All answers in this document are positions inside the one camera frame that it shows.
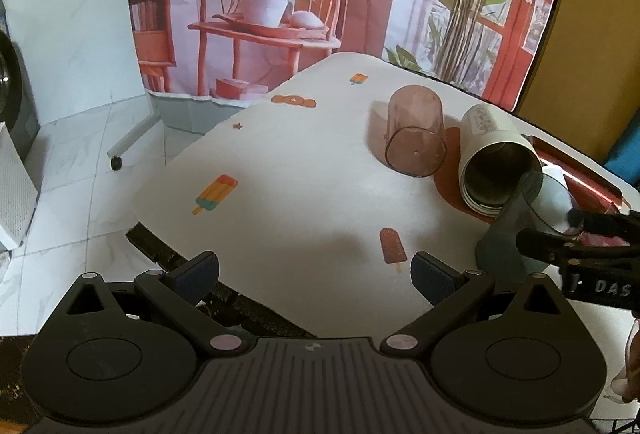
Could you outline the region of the person's hand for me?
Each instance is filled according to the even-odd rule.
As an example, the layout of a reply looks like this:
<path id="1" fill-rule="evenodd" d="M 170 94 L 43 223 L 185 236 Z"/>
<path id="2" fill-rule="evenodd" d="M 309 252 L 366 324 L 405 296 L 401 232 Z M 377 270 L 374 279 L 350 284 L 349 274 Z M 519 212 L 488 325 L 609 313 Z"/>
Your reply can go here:
<path id="1" fill-rule="evenodd" d="M 618 396 L 622 402 L 633 402 L 639 399 L 639 368 L 640 332 L 639 319 L 636 318 L 627 340 L 625 365 L 611 382 L 613 393 Z"/>

